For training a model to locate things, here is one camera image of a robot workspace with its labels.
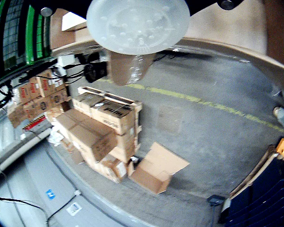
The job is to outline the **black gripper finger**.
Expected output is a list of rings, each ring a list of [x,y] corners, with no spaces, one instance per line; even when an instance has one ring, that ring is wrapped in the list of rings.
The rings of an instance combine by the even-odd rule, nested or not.
[[[52,16],[57,9],[64,9],[86,19],[92,0],[25,0],[37,13]]]
[[[232,10],[236,8],[243,0],[185,0],[190,16],[211,6],[218,5],[223,10]]]

